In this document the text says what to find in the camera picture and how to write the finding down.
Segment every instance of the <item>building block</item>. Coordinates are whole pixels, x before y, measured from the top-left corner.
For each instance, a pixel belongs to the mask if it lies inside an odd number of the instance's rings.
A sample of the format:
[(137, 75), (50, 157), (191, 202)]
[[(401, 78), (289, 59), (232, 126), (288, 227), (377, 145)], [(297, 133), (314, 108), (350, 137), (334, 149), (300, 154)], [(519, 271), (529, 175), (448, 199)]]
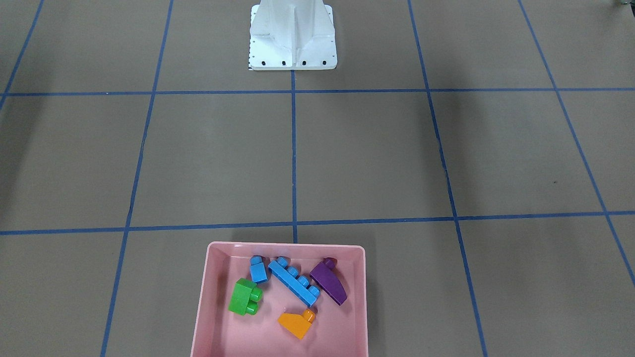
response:
[(309, 285), (309, 280), (306, 276), (298, 276), (298, 269), (287, 267), (288, 265), (289, 263), (284, 257), (278, 257), (278, 259), (269, 263), (269, 270), (307, 307), (313, 306), (319, 297), (319, 289)]
[(251, 264), (249, 268), (251, 273), (251, 280), (254, 283), (260, 284), (269, 281), (269, 278), (267, 277), (267, 271), (265, 270), (265, 263), (262, 262), (261, 256), (254, 255), (253, 257), (251, 257), (249, 262)]
[(262, 289), (256, 287), (256, 283), (245, 278), (240, 278), (234, 286), (232, 299), (229, 302), (229, 311), (244, 315), (255, 315), (258, 312), (257, 302), (262, 299)]
[(335, 259), (326, 258), (313, 268), (309, 276), (341, 306), (346, 301), (347, 296), (342, 283), (333, 272), (335, 264)]
[(300, 340), (309, 331), (316, 315), (313, 311), (306, 309), (301, 315), (284, 313), (278, 318), (278, 322), (284, 328), (289, 330), (295, 337)]

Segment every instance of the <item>curved purple block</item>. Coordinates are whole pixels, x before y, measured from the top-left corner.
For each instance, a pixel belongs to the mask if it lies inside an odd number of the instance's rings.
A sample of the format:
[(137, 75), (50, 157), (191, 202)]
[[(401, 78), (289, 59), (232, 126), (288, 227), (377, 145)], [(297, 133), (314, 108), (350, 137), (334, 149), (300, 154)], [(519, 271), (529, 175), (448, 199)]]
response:
[(335, 268), (335, 261), (326, 258), (316, 265), (309, 273), (309, 276), (330, 296), (338, 305), (346, 301), (346, 291), (340, 280), (335, 276), (332, 269)]

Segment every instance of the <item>long blue block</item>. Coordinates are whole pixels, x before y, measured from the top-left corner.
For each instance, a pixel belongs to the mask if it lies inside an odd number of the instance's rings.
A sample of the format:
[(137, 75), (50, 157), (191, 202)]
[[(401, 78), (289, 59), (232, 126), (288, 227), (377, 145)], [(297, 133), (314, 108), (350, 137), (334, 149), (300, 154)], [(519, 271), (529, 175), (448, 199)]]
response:
[(309, 280), (306, 276), (298, 276), (298, 269), (287, 267), (288, 265), (289, 263), (284, 257), (278, 257), (278, 259), (272, 260), (271, 263), (269, 263), (269, 270), (271, 274), (282, 281), (307, 307), (313, 306), (319, 297), (319, 289), (313, 285), (309, 285)]
[(262, 257), (254, 255), (250, 259), (251, 266), (249, 271), (251, 273), (251, 281), (256, 284), (266, 283), (269, 281), (267, 277), (267, 271), (265, 270), (265, 264), (262, 262)]

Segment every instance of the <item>pink tray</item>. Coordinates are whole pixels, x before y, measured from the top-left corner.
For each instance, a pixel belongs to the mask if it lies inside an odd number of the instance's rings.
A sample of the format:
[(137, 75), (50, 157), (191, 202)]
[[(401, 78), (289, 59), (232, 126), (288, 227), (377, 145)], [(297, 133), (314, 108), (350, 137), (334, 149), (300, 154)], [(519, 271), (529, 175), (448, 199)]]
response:
[[(313, 326), (302, 340), (277, 322), (284, 312), (301, 314), (306, 306), (275, 276), (259, 284), (263, 290), (254, 316), (227, 310), (234, 283), (250, 278), (249, 259), (284, 256), (300, 274), (309, 277), (325, 257), (337, 259), (335, 268), (348, 299), (337, 304), (325, 293), (311, 308)], [(213, 242), (207, 248), (191, 357), (368, 357), (366, 319), (366, 255), (350, 245)]]

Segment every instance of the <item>orange block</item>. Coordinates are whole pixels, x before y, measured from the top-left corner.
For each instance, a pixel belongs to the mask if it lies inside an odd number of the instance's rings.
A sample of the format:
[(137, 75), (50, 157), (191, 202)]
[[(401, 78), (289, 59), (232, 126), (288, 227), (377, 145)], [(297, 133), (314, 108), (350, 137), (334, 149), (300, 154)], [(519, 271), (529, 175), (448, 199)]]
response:
[(313, 320), (316, 319), (316, 314), (306, 309), (301, 315), (283, 313), (278, 318), (278, 322), (284, 328), (289, 330), (295, 337), (300, 340), (309, 331), (309, 327), (313, 324)]

